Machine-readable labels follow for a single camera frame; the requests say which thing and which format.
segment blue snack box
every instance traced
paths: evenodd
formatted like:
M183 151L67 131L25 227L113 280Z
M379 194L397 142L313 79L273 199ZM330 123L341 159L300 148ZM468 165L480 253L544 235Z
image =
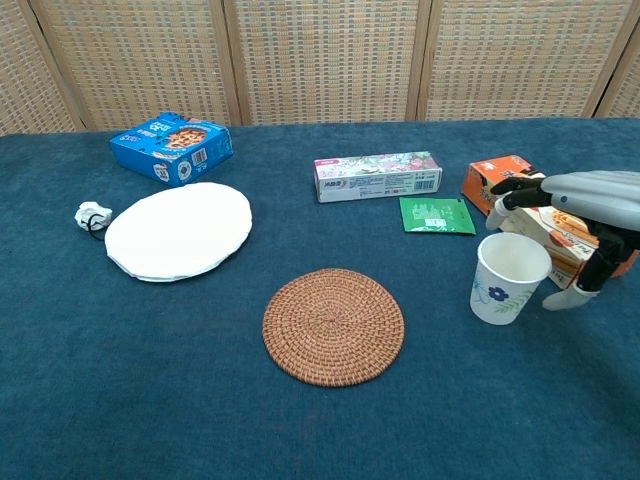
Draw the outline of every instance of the blue snack box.
M166 112L111 139L119 165L179 187L233 155L225 127Z

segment round rattan coaster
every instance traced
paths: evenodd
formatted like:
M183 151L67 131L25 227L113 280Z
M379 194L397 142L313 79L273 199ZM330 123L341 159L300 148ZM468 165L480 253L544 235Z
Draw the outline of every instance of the round rattan coaster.
M355 385L380 375L404 338L400 307L380 284L329 268L289 282L271 299L262 336L288 374L314 385Z

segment stack of paper plates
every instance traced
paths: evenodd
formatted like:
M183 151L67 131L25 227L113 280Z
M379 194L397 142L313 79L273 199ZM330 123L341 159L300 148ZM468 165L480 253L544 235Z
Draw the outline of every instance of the stack of paper plates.
M226 185L195 183L144 198L109 226L107 255L147 282L172 282L217 267L251 230L246 197Z

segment blue tablecloth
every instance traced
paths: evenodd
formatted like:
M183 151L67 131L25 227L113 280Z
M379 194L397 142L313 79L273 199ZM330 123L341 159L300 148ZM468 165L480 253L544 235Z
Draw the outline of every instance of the blue tablecloth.
M429 150L442 198L470 162L518 154L546 174L637 169L640 120L534 119L232 128L202 181L252 205L219 268L143 283L73 215L165 188L119 167L111 133L0 138L1 478L640 478L640 268L581 309L545 280L507 327L469 309L489 234L406 234L397 198L318 204L316 158ZM170 252L175 245L167 245ZM293 278L348 268L401 306L380 377L324 389L270 359L261 323Z

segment gray robotic hand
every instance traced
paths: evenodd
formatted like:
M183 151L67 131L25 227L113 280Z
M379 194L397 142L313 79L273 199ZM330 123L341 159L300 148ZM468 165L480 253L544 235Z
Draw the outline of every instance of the gray robotic hand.
M579 307L595 297L618 266L640 249L640 173L592 171L546 178L511 177L491 189L498 195L487 217L494 230L520 207L553 206L582 219L598 248L577 280L543 302L547 310Z

